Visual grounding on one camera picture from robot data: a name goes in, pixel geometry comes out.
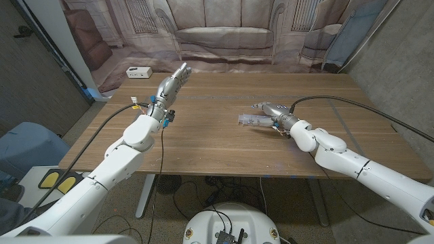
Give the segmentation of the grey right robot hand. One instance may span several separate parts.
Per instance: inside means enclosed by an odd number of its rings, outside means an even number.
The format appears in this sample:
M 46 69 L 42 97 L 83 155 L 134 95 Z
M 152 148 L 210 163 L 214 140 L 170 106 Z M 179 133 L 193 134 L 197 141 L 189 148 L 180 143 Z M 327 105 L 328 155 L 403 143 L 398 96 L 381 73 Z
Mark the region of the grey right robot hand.
M 253 104 L 252 108 L 258 108 L 262 110 L 266 115 L 271 116 L 281 126 L 285 128 L 291 128 L 295 123 L 299 121 L 299 118 L 295 117 L 287 106 L 281 104 L 273 104 L 271 102 L 260 102 Z

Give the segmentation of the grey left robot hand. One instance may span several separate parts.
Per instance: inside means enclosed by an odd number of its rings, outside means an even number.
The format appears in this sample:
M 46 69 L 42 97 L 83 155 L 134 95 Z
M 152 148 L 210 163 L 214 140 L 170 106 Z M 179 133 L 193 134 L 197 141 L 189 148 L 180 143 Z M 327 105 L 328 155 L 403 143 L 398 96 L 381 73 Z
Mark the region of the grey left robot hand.
M 191 67 L 188 67 L 187 63 L 184 62 L 172 75 L 166 77 L 157 89 L 156 103 L 169 108 L 176 100 L 180 88 L 187 83 L 191 73 Z

